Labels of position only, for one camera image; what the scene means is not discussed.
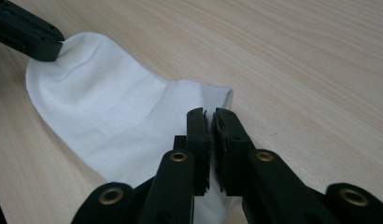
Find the wooden table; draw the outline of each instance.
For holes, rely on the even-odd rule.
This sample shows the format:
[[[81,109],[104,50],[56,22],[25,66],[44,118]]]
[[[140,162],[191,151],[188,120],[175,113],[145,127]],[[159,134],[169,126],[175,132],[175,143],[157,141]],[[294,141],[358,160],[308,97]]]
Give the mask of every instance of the wooden table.
[[[255,145],[306,185],[383,201],[383,1],[13,2],[65,38],[109,36],[165,79],[231,86]],[[105,181],[35,111],[27,62],[0,44],[0,204],[8,223],[69,223]]]

